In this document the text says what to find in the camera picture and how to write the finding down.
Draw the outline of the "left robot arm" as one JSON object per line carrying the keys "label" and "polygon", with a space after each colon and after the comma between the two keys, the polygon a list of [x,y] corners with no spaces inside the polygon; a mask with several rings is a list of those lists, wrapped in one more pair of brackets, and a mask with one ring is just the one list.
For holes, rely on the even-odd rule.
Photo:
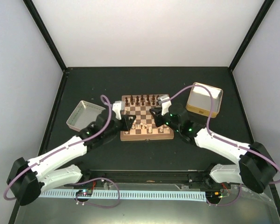
{"label": "left robot arm", "polygon": [[95,121],[61,146],[29,160],[22,157],[15,160],[7,178],[8,189],[19,205],[25,206],[53,188],[67,184],[88,185],[90,173],[78,165],[66,168],[63,165],[103,145],[106,139],[117,133],[129,131],[135,120],[135,115],[101,112]]}

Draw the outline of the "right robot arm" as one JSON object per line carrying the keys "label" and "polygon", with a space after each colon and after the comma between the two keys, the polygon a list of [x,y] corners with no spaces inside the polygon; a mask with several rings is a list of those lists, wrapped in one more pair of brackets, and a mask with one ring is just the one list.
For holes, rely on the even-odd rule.
{"label": "right robot arm", "polygon": [[157,127],[166,125],[189,144],[208,149],[230,161],[231,165],[217,164],[204,174],[203,183],[214,188],[219,183],[243,184],[256,193],[263,193],[277,174],[273,160],[265,146],[231,140],[191,121],[189,113],[180,104],[153,107],[150,110]]}

